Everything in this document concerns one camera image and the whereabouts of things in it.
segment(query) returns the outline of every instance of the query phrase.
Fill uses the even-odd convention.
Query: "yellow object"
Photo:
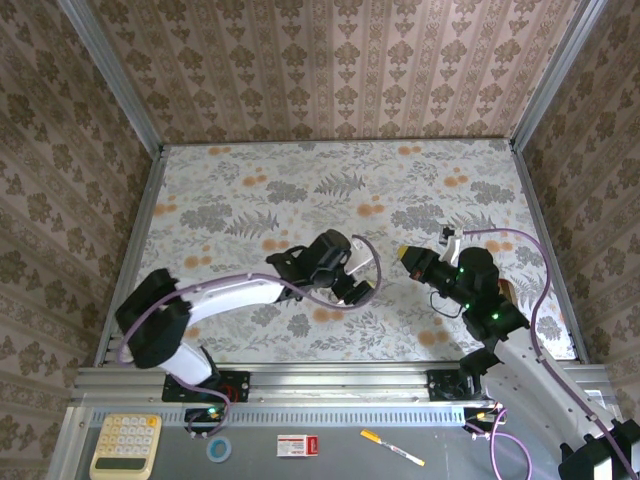
[[[378,445],[382,445],[383,447],[388,448],[392,452],[397,453],[401,457],[406,458],[407,460],[415,463],[416,465],[420,465],[421,467],[424,467],[424,465],[425,465],[424,464],[424,460],[420,460],[419,458],[414,457],[410,453],[405,452],[401,448],[398,448],[398,447],[396,447],[395,445],[392,445],[389,442],[383,441],[378,435],[373,433],[371,430],[366,430],[366,429],[362,430],[360,432],[360,435],[362,435],[364,438],[366,438],[368,440],[371,440],[374,443],[377,443]]]
[[[404,257],[404,254],[407,253],[408,248],[409,247],[407,247],[406,245],[403,245],[398,249],[398,258],[400,260],[402,260],[402,257]]]
[[[380,443],[382,441],[382,439],[379,436],[377,436],[375,433],[373,433],[370,430],[363,430],[360,432],[360,435],[362,435],[364,438],[368,438],[372,442]]]
[[[162,418],[110,413],[89,466],[91,480],[148,480],[158,448]]]

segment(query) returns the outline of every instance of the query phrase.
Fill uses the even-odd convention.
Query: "aluminum frame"
[[[516,165],[520,182],[522,183],[522,191],[527,199],[527,204],[529,205],[529,211],[533,218],[533,225],[536,229],[536,233],[538,234],[538,239],[549,255],[551,263],[549,274],[551,275],[551,281],[553,282],[556,296],[558,298],[560,311],[562,312],[565,322],[569,328],[569,335],[573,340],[576,356],[579,361],[589,363],[589,352],[584,343],[584,339],[582,338],[578,319],[576,318],[573,306],[571,305],[571,300],[569,299],[569,292],[567,292],[567,286],[564,283],[564,277],[562,276],[560,265],[558,264],[558,258],[556,257],[553,249],[553,244],[551,243],[547,224],[545,223],[542,215],[540,202],[538,202],[538,197],[535,189],[533,188],[533,183],[531,182],[529,170],[524,162],[524,157],[522,156],[520,148],[516,145],[512,145],[512,152],[513,161]]]
[[[60,0],[73,28],[78,32],[91,58],[102,73],[109,88],[147,152],[155,157],[162,149],[162,140],[156,131],[142,99],[125,73],[109,39],[102,30],[85,0]]]
[[[614,392],[603,365],[560,363],[581,388],[599,393],[605,404],[619,415],[617,407],[612,406]],[[425,371],[457,368],[456,362],[227,364],[220,365],[220,368],[252,372],[249,407],[253,409],[320,406],[339,411],[344,407],[384,405],[391,411],[407,406],[493,404],[491,401],[429,402],[424,385]],[[164,377],[164,372],[158,369],[80,369],[47,479],[75,478],[83,444],[96,411],[130,408],[136,411],[173,409],[182,413],[184,404],[162,403]]]
[[[511,136],[519,150],[524,150],[533,135],[606,4],[607,0],[582,0],[576,8]]]
[[[104,362],[109,341],[111,340],[111,334],[116,327],[116,310],[122,305],[135,286],[140,261],[142,260],[142,253],[144,252],[147,232],[149,231],[151,218],[153,217],[153,209],[155,208],[156,200],[160,193],[164,170],[167,165],[167,157],[164,150],[159,152],[157,157],[157,160],[151,164],[149,177],[147,178],[144,193],[140,200],[138,214],[136,215],[136,220],[131,230],[127,251],[122,261],[122,267],[120,268],[120,274],[118,275],[111,302],[109,303],[109,310],[107,311],[102,336],[100,337],[100,343],[98,344],[93,363],[94,366],[98,366]]]

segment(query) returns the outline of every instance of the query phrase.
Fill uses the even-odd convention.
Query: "black mounting bracket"
[[[246,403],[251,390],[251,374],[236,370],[219,370],[220,376],[210,383],[207,381],[198,387],[224,393],[233,403]],[[162,389],[162,401],[167,403],[224,403],[220,398],[206,393],[198,393],[183,388],[176,380],[167,375]]]

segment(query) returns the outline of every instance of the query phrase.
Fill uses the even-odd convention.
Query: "floral tablecloth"
[[[403,244],[437,247],[440,225],[509,226],[535,235],[503,140],[375,141],[170,147],[138,275],[168,267],[200,281],[250,271],[267,255],[335,228],[369,238],[382,257],[381,294],[343,314],[309,301],[245,307],[187,332],[221,362],[452,360],[477,348],[461,318],[429,306],[429,288],[397,260]],[[542,257],[524,238],[466,239],[494,253],[530,315]],[[373,268],[361,272],[373,280]],[[434,305],[456,305],[434,296]],[[558,359],[575,358],[553,292],[538,333]]]

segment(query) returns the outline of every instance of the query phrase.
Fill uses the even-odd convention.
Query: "black cable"
[[[460,312],[462,312],[462,306],[460,306],[460,309],[458,310],[458,313],[456,313],[455,315],[447,315],[446,313],[442,313],[440,310],[438,310],[436,307],[433,306],[433,294],[437,293],[435,290],[433,292],[431,292],[431,295],[429,295],[429,305],[431,306],[431,309],[442,315],[443,317],[447,317],[447,318],[458,318],[460,316]]]

